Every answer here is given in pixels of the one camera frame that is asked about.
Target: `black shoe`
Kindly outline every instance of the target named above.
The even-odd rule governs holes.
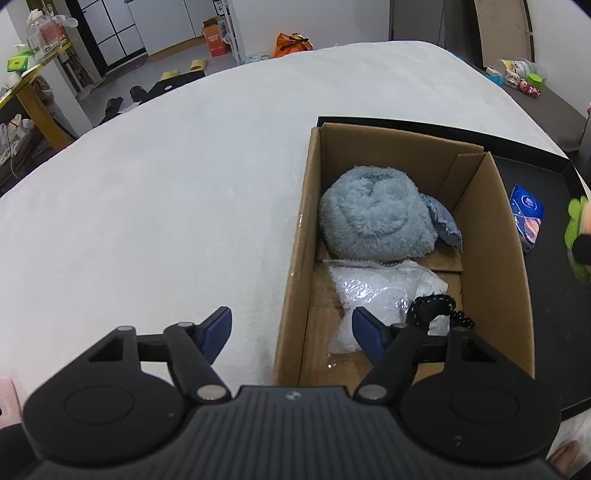
[[[123,97],[109,98],[107,100],[107,108],[105,108],[105,117],[100,121],[99,125],[102,125],[119,115],[119,109],[121,108],[122,103]]]
[[[122,103],[123,97],[109,98],[107,100],[107,108],[105,108],[105,115],[112,115],[113,113],[119,112]]]
[[[131,99],[134,103],[141,102],[144,100],[148,92],[146,92],[142,87],[139,85],[135,85],[129,89],[129,94],[131,95]]]

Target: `green lid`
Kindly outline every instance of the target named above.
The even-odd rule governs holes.
[[[544,79],[535,73],[528,73],[527,74],[527,83],[529,83],[532,87],[540,88],[542,86],[542,82]]]

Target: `white cabinet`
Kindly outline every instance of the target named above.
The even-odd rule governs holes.
[[[195,36],[201,35],[203,22],[217,15],[211,0],[184,0]]]
[[[123,0],[103,0],[116,32],[134,24],[129,7]]]
[[[183,0],[126,0],[149,55],[195,37]]]
[[[138,29],[135,25],[126,28],[123,32],[119,33],[119,39],[121,40],[126,55],[131,55],[133,52],[138,51],[144,46],[142,37],[139,36]]]
[[[99,50],[103,54],[107,65],[114,64],[116,61],[125,57],[125,52],[117,39],[117,35],[113,35],[111,38],[101,42],[99,44]]]
[[[84,18],[90,27],[92,36],[99,45],[102,41],[115,35],[115,30],[113,29],[113,25],[111,25],[109,15],[107,15],[107,11],[101,0],[90,4],[84,10]]]

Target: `pink object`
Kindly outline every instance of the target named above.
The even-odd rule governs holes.
[[[8,377],[0,377],[0,429],[21,422],[21,407],[18,404],[17,391]]]

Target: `cable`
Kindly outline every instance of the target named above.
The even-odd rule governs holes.
[[[12,155],[12,145],[10,144],[10,137],[8,136],[8,126],[6,128],[6,141],[8,142],[8,151],[10,153],[10,171],[18,180],[22,180],[22,178],[16,174],[16,172],[14,171],[14,168],[12,166],[12,159],[14,156]]]

